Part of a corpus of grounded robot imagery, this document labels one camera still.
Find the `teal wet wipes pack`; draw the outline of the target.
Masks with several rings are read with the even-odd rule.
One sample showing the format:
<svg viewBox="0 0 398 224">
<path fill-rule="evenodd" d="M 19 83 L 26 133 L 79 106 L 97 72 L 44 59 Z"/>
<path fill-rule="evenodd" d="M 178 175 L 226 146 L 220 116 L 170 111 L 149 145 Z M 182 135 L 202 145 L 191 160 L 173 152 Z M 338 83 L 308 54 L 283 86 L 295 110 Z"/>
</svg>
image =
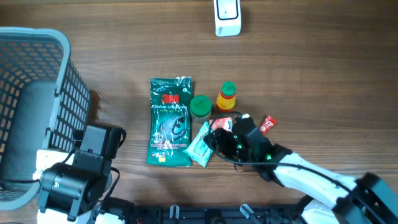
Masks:
<svg viewBox="0 0 398 224">
<path fill-rule="evenodd" d="M 208 135 L 209 122 L 205 121 L 191 144 L 183 152 L 199 165 L 206 167 L 212 150 L 207 146 L 204 138 Z"/>
</svg>

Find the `red Nescafe stick sachet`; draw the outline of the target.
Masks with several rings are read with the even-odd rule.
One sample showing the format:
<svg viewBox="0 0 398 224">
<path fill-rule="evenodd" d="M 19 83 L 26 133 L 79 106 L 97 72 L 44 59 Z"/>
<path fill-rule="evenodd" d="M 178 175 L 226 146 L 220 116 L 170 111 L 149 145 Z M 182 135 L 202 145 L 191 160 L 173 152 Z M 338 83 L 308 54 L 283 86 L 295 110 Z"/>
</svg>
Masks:
<svg viewBox="0 0 398 224">
<path fill-rule="evenodd" d="M 263 135 L 268 133 L 270 129 L 272 129 L 277 124 L 277 120 L 274 119 L 272 116 L 268 115 L 262 124 L 260 125 L 259 129 Z"/>
</svg>

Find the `yellow bottle green cap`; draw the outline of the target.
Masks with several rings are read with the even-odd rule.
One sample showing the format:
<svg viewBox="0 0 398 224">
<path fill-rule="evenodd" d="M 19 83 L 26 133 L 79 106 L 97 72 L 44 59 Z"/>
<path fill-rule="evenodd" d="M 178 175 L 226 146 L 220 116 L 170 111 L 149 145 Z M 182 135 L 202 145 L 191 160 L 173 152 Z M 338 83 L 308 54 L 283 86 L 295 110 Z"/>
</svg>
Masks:
<svg viewBox="0 0 398 224">
<path fill-rule="evenodd" d="M 221 113 L 232 111 L 236 104 L 236 85 L 224 82 L 216 99 L 216 107 Z"/>
</svg>

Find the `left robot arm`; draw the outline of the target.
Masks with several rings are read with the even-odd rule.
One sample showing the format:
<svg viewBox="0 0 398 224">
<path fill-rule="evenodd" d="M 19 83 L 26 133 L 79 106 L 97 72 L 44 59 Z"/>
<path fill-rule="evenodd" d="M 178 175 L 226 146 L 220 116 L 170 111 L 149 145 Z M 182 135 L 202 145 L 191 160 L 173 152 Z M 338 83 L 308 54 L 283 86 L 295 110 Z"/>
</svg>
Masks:
<svg viewBox="0 0 398 224">
<path fill-rule="evenodd" d="M 89 223 L 99 212 L 100 198 L 110 197 L 112 160 L 126 131 L 110 124 L 92 124 L 73 132 L 75 143 L 66 158 L 40 176 L 38 223 Z"/>
</svg>

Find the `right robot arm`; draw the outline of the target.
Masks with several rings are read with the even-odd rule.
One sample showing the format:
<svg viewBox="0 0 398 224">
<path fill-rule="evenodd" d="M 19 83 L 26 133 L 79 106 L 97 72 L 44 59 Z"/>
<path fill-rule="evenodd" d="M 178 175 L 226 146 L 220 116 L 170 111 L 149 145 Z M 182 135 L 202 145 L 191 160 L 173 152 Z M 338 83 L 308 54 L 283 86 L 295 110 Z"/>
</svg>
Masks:
<svg viewBox="0 0 398 224">
<path fill-rule="evenodd" d="M 231 130 L 209 124 L 205 142 L 222 160 L 250 166 L 267 182 L 298 190 L 305 197 L 296 206 L 304 223 L 397 223 L 397 194 L 378 175 L 361 178 L 338 174 L 272 144 L 248 114 L 236 113 Z"/>
</svg>

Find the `red white small box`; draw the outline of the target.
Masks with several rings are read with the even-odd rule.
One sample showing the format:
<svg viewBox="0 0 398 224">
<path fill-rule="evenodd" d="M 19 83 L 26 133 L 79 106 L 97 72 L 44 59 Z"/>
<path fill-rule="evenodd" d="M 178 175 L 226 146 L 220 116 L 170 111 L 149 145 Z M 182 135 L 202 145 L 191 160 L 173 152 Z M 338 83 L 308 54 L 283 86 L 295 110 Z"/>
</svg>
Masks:
<svg viewBox="0 0 398 224">
<path fill-rule="evenodd" d="M 211 126 L 211 130 L 215 131 L 218 128 L 222 128 L 226 131 L 231 132 L 233 127 L 233 120 L 232 118 L 220 118 L 217 119 L 213 125 Z"/>
</svg>

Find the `green lid small jar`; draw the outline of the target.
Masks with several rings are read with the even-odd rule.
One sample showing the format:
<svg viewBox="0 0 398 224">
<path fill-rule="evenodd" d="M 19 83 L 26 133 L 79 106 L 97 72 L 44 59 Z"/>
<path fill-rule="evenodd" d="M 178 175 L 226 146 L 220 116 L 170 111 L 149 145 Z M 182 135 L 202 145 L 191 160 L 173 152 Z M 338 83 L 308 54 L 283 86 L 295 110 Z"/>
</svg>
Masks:
<svg viewBox="0 0 398 224">
<path fill-rule="evenodd" d="M 211 111 L 211 100 L 205 95 L 197 95 L 190 101 L 190 114 L 193 122 L 204 123 L 208 121 Z"/>
</svg>

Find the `green 3M gloves packet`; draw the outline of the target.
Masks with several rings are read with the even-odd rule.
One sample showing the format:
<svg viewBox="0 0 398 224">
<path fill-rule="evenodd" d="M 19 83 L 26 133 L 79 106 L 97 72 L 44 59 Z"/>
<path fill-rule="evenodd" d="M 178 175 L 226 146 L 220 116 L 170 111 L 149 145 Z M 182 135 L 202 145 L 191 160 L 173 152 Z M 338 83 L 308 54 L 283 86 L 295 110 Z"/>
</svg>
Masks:
<svg viewBox="0 0 398 224">
<path fill-rule="evenodd" d="M 191 99 L 191 77 L 151 78 L 147 164 L 191 166 L 192 159 L 184 152 L 191 143 Z"/>
</svg>

